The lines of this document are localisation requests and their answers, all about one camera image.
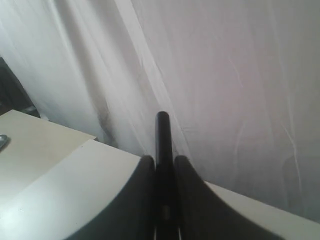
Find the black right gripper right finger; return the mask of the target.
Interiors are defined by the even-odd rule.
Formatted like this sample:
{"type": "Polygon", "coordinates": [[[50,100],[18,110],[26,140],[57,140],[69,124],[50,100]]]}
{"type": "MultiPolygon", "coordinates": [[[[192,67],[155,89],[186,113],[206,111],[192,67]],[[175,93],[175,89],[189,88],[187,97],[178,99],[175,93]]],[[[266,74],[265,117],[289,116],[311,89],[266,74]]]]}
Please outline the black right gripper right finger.
{"type": "Polygon", "coordinates": [[[174,159],[183,240],[279,240],[281,237],[249,220],[215,194],[188,158],[174,159]]]}

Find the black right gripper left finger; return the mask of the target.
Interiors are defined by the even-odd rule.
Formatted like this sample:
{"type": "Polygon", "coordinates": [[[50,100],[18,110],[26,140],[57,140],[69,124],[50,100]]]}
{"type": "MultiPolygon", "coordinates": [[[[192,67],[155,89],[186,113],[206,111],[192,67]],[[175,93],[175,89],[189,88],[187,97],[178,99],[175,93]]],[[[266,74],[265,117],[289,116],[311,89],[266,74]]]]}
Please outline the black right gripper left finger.
{"type": "Polygon", "coordinates": [[[145,155],[117,196],[69,240],[152,240],[155,162],[145,155]]]}

